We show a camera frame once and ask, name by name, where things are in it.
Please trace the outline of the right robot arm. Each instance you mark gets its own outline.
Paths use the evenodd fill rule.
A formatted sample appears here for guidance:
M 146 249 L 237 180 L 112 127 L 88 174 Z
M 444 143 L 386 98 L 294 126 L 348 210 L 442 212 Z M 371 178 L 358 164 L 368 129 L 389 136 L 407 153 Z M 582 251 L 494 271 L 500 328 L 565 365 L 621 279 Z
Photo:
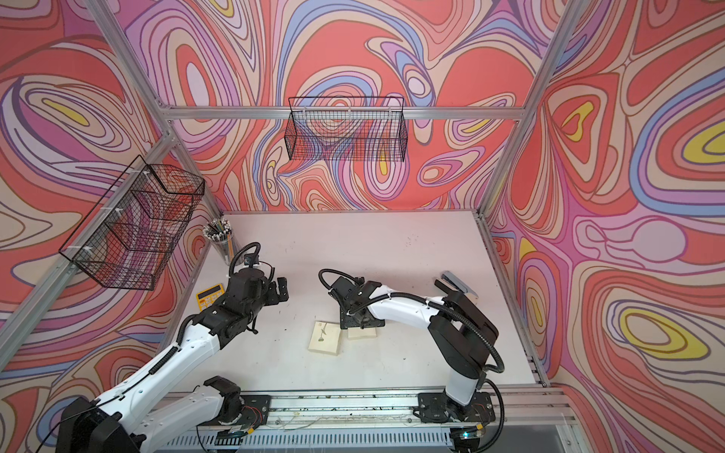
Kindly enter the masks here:
M 338 304 L 343 330 L 393 322 L 430 334 L 449 367 L 449 380 L 443 391 L 417 396 L 413 415 L 421 422 L 486 426 L 497 420 L 491 396 L 481 387 L 488 374 L 505 371 L 495 347 L 500 333 L 465 293 L 441 280 L 435 286 L 445 294 L 424 297 L 332 269 L 321 270 L 318 278 Z

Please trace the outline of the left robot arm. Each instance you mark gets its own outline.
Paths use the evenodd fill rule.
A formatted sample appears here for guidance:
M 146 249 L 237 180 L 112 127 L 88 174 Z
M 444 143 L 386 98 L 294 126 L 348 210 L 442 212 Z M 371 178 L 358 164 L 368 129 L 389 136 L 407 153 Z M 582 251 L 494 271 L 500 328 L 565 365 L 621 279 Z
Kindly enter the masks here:
M 211 423 L 243 433 L 264 422 L 240 387 L 210 377 L 194 391 L 158 403 L 206 360 L 244 333 L 253 332 L 262 308 L 289 299 L 288 282 L 256 265 L 230 271 L 226 292 L 185 318 L 169 347 L 131 377 L 92 400 L 77 398 L 58 423 L 58 452 L 154 452 L 191 428 Z

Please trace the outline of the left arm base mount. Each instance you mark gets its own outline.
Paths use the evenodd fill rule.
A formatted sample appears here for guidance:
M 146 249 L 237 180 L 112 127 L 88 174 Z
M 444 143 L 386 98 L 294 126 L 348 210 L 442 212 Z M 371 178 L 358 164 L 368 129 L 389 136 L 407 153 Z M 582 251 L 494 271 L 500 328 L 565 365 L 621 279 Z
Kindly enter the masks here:
M 272 398 L 269 394 L 246 394 L 226 398 L 217 417 L 201 423 L 202 427 L 258 428 L 267 423 Z

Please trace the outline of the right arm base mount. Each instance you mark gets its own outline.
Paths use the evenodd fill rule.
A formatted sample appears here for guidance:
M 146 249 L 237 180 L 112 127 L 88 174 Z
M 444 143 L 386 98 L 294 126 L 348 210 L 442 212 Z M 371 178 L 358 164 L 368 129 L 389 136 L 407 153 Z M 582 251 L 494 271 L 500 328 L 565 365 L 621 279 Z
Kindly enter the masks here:
M 444 392 L 420 393 L 413 416 L 423 423 L 475 423 L 486 426 L 497 420 L 490 394 L 475 392 L 467 405 L 461 405 Z

